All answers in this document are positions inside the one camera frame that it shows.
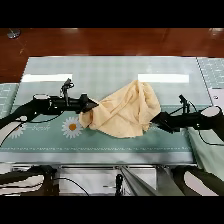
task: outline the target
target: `white daisy print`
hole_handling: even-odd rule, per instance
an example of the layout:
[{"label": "white daisy print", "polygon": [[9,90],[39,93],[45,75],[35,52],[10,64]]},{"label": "white daisy print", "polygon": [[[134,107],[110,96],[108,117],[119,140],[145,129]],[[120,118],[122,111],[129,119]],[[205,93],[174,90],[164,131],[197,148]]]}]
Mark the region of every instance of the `white daisy print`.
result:
[{"label": "white daisy print", "polygon": [[65,122],[63,122],[62,131],[66,138],[70,137],[71,139],[79,136],[82,134],[81,130],[83,130],[83,128],[78,121],[78,117],[69,117]]},{"label": "white daisy print", "polygon": [[25,131],[26,130],[26,127],[27,127],[27,125],[26,124],[21,124],[19,127],[17,127],[10,135],[9,135],[9,137],[10,138],[17,138],[17,137],[19,137],[20,135],[22,135],[23,134],[23,131]]}]

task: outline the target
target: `wooden floor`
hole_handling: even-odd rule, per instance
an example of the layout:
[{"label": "wooden floor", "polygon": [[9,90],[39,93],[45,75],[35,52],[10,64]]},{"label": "wooden floor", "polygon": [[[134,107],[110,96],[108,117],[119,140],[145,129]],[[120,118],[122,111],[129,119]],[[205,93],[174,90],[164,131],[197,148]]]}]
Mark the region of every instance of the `wooden floor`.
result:
[{"label": "wooden floor", "polygon": [[19,82],[30,56],[224,57],[223,28],[0,28],[0,83]]}]

